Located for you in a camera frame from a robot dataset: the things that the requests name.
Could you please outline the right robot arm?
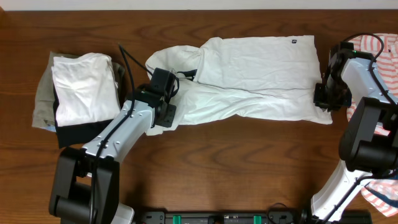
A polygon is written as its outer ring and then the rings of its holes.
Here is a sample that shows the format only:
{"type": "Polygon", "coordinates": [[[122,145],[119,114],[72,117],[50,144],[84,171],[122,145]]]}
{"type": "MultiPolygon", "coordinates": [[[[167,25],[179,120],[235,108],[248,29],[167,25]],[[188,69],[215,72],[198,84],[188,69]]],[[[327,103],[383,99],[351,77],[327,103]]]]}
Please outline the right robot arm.
{"type": "Polygon", "coordinates": [[[361,187],[397,174],[397,98],[378,74],[375,57],[338,47],[330,52],[313,102],[327,111],[356,103],[338,151],[339,163],[316,193],[303,223],[338,223],[361,187]]]}

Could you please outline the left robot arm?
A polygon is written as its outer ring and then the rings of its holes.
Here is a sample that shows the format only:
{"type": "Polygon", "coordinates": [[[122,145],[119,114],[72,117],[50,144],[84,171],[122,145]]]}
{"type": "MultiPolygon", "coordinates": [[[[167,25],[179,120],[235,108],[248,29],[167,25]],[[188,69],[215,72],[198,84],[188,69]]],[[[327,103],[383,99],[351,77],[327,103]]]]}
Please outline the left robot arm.
{"type": "Polygon", "coordinates": [[[137,140],[154,126],[171,127],[176,106],[140,91],[117,117],[80,149],[60,153],[49,213],[61,223],[132,223],[134,209],[119,201],[120,166],[137,140]]]}

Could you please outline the white t-shirt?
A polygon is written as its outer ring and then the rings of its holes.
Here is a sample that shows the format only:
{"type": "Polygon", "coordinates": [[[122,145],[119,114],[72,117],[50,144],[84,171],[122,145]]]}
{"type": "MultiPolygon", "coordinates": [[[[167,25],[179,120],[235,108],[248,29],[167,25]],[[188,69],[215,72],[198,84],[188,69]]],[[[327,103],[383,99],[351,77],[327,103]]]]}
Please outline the white t-shirt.
{"type": "Polygon", "coordinates": [[[214,37],[200,47],[178,45],[153,53],[150,71],[170,71],[180,81],[171,104],[171,130],[234,115],[277,121],[331,124],[313,103],[320,63],[312,35],[214,37]]]}

